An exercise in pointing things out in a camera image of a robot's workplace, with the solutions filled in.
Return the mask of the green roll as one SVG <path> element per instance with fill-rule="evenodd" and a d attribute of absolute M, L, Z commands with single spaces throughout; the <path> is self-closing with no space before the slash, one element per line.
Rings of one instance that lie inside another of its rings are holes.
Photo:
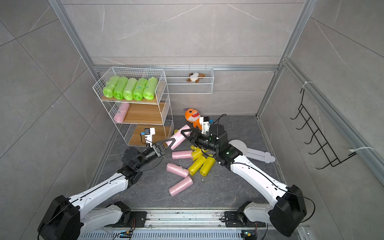
<path fill-rule="evenodd" d="M 115 99 L 122 100 L 124 98 L 123 92 L 124 92 L 124 89 L 125 89 L 127 83 L 128 83 L 128 78 L 126 78 L 126 77 L 120 77 L 118 79 L 118 82 L 117 82 L 116 87 L 115 87 L 114 92 L 113 92 L 113 96 Z"/>
<path fill-rule="evenodd" d="M 136 86 L 133 90 L 133 99 L 136 100 L 136 101 L 141 101 L 144 97 L 143 97 L 143 92 L 144 92 L 144 89 L 147 85 L 147 82 L 148 80 L 147 79 L 144 79 L 144 78 L 140 78 L 137 83 L 136 83 Z"/>
<path fill-rule="evenodd" d="M 146 87 L 143 90 L 143 98 L 146 100 L 153 100 L 155 97 L 156 88 L 158 85 L 158 79 L 151 77 L 148 79 Z"/>
<path fill-rule="evenodd" d="M 103 95 L 107 98 L 112 98 L 114 96 L 114 90 L 118 84 L 120 76 L 112 76 L 106 82 L 105 87 L 103 88 Z"/>
<path fill-rule="evenodd" d="M 133 91 L 136 87 L 137 82 L 138 82 L 138 80 L 135 78 L 128 79 L 127 84 L 126 84 L 124 91 L 123 91 L 123 97 L 125 100 L 127 100 L 127 101 L 133 100 Z"/>

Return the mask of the pink roll small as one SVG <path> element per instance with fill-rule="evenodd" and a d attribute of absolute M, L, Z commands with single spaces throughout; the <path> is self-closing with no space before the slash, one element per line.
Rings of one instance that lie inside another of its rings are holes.
<path fill-rule="evenodd" d="M 121 103 L 115 116 L 114 116 L 114 121 L 116 123 L 122 123 L 125 120 L 125 117 L 127 115 L 127 111 L 130 107 L 129 103 Z"/>

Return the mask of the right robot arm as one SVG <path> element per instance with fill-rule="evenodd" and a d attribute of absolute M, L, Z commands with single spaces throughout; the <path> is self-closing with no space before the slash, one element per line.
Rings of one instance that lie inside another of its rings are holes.
<path fill-rule="evenodd" d="M 290 237 L 301 223 L 310 219 L 305 204 L 307 197 L 302 190 L 296 185 L 289 187 L 277 181 L 254 165 L 228 140 L 228 133 L 223 125 L 210 126 L 206 134 L 199 128 L 179 132 L 193 146 L 211 151 L 221 166 L 242 177 L 268 201 L 267 204 L 244 204 L 238 213 L 241 219 L 272 225 L 286 237 Z"/>

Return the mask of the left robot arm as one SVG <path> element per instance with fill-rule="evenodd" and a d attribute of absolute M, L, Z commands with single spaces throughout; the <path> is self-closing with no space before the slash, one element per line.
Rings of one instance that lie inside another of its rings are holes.
<path fill-rule="evenodd" d="M 118 201 L 104 209 L 94 208 L 115 194 L 132 187 L 143 175 L 142 167 L 161 158 L 171 149 L 175 139 L 158 141 L 140 152 L 135 147 L 124 152 L 123 167 L 107 180 L 66 198 L 56 197 L 38 227 L 38 238 L 45 240 L 76 240 L 105 226 L 128 227 L 135 223 L 131 208 Z"/>

